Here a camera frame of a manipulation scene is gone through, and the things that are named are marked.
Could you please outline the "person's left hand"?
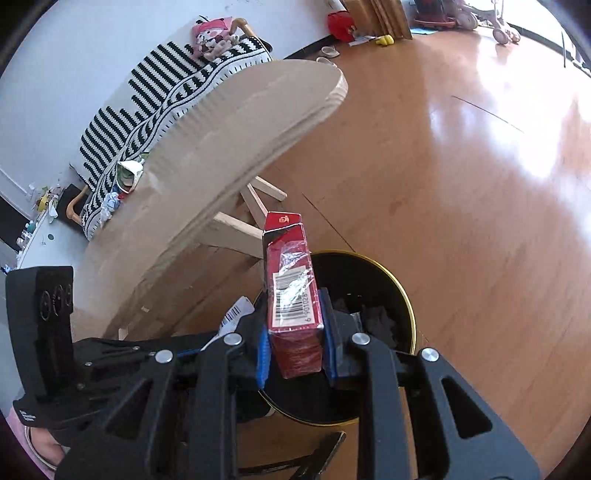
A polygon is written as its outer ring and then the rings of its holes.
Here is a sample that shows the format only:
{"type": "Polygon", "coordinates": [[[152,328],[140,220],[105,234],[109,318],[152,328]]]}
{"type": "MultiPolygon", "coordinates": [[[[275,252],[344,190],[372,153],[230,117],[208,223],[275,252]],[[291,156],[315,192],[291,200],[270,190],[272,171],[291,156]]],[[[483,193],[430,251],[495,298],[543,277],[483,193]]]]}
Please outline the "person's left hand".
{"type": "Polygon", "coordinates": [[[35,455],[50,468],[55,469],[66,455],[65,448],[43,428],[26,427],[25,438],[35,455]]]}

